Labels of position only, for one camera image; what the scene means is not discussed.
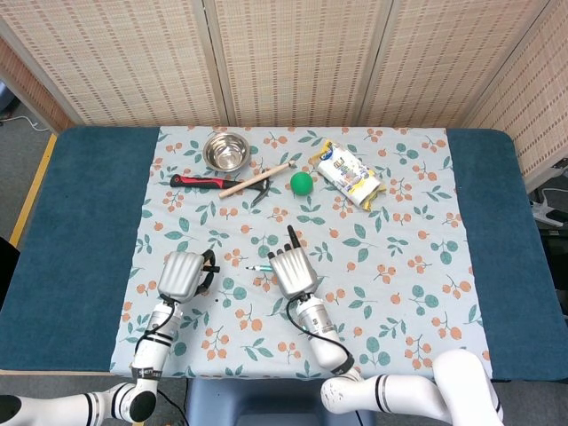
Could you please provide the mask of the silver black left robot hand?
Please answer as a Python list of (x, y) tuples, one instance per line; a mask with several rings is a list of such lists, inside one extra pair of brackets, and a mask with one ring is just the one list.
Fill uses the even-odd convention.
[(206, 293), (217, 273), (220, 267), (211, 249), (201, 254), (171, 252), (158, 283), (159, 295), (163, 300), (185, 304)]

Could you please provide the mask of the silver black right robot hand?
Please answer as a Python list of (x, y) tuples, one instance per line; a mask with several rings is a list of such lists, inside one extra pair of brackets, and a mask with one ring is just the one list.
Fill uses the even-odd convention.
[(281, 293), (291, 299), (300, 293), (314, 293), (318, 275), (313, 269), (292, 225), (287, 226), (290, 243), (268, 253), (269, 264)]

